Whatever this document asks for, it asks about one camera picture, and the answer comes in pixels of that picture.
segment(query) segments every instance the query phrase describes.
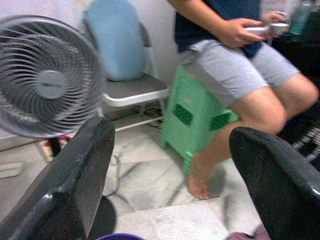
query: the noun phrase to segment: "tiled floor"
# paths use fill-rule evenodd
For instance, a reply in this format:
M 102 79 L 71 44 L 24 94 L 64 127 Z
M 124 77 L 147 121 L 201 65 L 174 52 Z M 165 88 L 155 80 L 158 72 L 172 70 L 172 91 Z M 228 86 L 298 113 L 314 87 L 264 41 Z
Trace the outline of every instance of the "tiled floor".
M 148 125 L 116 133 L 114 159 L 120 163 L 119 190 L 109 199 L 117 213 L 116 233 L 147 240 L 223 240 L 231 232 L 251 234 L 260 224 L 246 186 L 231 159 L 211 176 L 209 200 L 192 197 L 183 161 L 160 148 L 160 129 Z M 0 221 L 46 165 L 35 143 L 0 152 L 0 163 L 26 162 L 17 177 L 0 179 Z M 116 187 L 112 161 L 104 194 Z

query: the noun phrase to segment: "light blue cushion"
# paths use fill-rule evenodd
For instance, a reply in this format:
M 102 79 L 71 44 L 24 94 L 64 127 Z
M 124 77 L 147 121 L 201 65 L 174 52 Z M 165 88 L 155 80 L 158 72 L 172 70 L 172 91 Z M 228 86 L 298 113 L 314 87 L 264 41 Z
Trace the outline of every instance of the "light blue cushion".
M 108 79 L 130 81 L 144 74 L 147 56 L 140 23 L 128 0 L 94 0 L 85 20 L 97 42 Z

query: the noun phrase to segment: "purple bucket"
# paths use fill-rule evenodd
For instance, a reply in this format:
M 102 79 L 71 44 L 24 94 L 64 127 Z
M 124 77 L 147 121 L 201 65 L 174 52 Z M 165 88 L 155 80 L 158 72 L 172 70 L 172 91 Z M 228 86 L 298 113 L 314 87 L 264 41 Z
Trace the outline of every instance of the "purple bucket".
M 126 234 L 126 233 L 114 233 L 114 234 L 100 237 L 96 240 L 145 240 L 145 239 L 139 236 Z

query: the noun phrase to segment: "gray shorts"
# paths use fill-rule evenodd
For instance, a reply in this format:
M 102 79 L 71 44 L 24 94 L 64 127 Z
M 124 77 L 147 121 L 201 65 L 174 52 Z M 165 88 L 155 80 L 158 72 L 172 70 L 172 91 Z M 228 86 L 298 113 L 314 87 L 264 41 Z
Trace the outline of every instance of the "gray shorts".
M 202 40 L 180 54 L 180 63 L 226 107 L 262 87 L 277 88 L 299 73 L 264 42 L 254 57 L 247 58 L 239 48 L 230 49 L 216 40 Z

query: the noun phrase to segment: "green plastic stool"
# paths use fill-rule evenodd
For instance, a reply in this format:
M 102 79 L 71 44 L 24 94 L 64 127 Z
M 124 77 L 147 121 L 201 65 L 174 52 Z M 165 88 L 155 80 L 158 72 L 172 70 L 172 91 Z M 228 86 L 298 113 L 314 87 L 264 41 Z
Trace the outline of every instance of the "green plastic stool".
M 183 172 L 189 176 L 194 153 L 202 152 L 217 131 L 238 120 L 182 65 L 175 81 L 161 130 L 161 147 L 170 144 L 184 159 Z

